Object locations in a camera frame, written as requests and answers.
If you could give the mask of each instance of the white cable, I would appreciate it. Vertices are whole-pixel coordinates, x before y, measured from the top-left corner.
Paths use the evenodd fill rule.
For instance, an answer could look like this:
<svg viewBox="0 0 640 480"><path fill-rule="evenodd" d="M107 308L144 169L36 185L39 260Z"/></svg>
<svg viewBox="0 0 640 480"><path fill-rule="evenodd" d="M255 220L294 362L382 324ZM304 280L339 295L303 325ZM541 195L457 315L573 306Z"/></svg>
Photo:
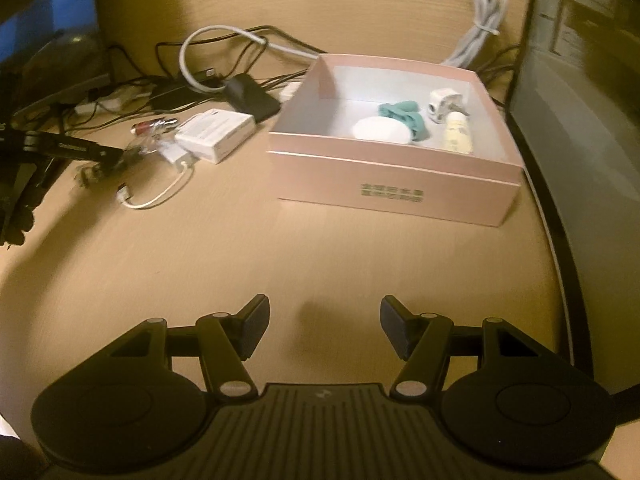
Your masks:
<svg viewBox="0 0 640 480"><path fill-rule="evenodd" d="M442 64L466 68L476 58L489 34L498 29L507 12L509 0L474 0L474 26L460 39L453 53Z"/></svg>
<svg viewBox="0 0 640 480"><path fill-rule="evenodd" d="M180 54L178 55L178 64L180 65L180 72L182 73L184 78L187 80L187 82L196 90L206 94L222 92L222 90L224 89L224 86L218 87L218 88L210 88L208 86L204 86L203 84L199 83L187 68L186 54L187 54L187 47L189 46L191 41L194 40L194 38L196 38L201 34L204 34L205 32L210 32L211 30L230 30L231 32L235 32L236 34L240 34L241 36L245 36L246 38L249 38L250 40L255 41L255 43L258 43L261 45L266 43L266 40L264 40L260 36L256 36L255 34L252 34L244 30L243 28L232 27L231 25L209 25L208 27L199 28L193 34L191 34L180 47ZM279 50L281 52L286 52L287 54L294 54L296 56L306 57L307 59L318 58L318 54L312 54L311 52L305 52L304 50L298 50L296 48L289 48L288 46L281 46L279 44L271 43L271 41L268 43L268 47L274 50Z"/></svg>
<svg viewBox="0 0 640 480"><path fill-rule="evenodd" d="M193 166L189 166L186 162L182 162L182 171L178 174L175 180L169 184L169 186L158 196L152 198L148 202L142 204L132 204L129 202L129 198L131 198L131 194L129 192L129 187L126 185L121 186L120 189L116 193L116 199L120 202L124 207L128 207L129 209L145 209L148 207L152 207L156 202L158 202L163 196L166 196L181 180L182 176L187 173L187 170L191 168L191 173L193 174Z"/></svg>

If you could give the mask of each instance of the teal cloth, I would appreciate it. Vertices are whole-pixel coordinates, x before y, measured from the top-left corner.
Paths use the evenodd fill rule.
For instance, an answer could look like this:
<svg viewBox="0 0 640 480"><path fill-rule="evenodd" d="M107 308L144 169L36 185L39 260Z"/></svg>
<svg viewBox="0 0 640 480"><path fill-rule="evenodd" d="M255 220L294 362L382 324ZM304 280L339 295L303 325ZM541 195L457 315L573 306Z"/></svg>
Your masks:
<svg viewBox="0 0 640 480"><path fill-rule="evenodd" d="M424 119L418 113L420 107L415 101L402 101L396 104L385 103L378 106L380 117L390 117L406 124L411 130L412 140L424 140L427 137L427 127Z"/></svg>

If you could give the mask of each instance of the open cardboard box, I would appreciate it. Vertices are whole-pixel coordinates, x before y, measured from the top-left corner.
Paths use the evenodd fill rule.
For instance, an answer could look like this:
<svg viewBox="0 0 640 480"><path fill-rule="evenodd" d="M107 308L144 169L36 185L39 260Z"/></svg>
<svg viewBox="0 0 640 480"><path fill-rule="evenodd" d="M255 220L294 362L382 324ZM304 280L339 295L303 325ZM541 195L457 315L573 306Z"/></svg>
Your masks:
<svg viewBox="0 0 640 480"><path fill-rule="evenodd" d="M412 144L357 140L351 127L378 105L431 91L464 96L474 151L441 149L445 125L425 120ZM270 132L278 197L498 226L520 189L523 162L474 72L385 57L324 54Z"/></svg>

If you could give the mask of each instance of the monitor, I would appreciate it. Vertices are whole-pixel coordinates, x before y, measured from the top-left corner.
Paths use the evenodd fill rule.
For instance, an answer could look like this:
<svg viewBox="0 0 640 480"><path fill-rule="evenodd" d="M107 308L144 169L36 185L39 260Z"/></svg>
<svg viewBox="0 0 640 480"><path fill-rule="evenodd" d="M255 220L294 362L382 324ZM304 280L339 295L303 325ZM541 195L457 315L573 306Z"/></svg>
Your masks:
<svg viewBox="0 0 640 480"><path fill-rule="evenodd" d="M76 104L111 81L95 0L33 0L0 24L0 72L20 75L16 113Z"/></svg>
<svg viewBox="0 0 640 480"><path fill-rule="evenodd" d="M640 0L531 0L507 122L553 250L573 364L640 417Z"/></svg>

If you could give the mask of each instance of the wooden desk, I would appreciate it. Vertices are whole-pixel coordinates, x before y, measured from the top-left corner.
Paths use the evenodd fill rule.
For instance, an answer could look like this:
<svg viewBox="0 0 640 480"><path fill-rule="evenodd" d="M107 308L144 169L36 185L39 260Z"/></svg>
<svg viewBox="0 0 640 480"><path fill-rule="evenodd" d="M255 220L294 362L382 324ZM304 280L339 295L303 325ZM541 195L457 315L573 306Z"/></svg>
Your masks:
<svg viewBox="0 0 640 480"><path fill-rule="evenodd" d="M89 138L125 146L131 122ZM385 294L457 324L500 316L556 348L561 300L526 186L500 228L280 201L270 192L266 128L217 166L199 161L184 189L151 210L117 204L118 179L79 189L69 168L25 245L2 251L0 412L23 439L34 442L38 393L141 320L193 324L257 293L271 300L270 327L246 362L258 386L388 387L402 363L380 328ZM126 180L142 202L174 176L144 160ZM450 378L474 361L453 359ZM175 368L202 384L196 359Z"/></svg>

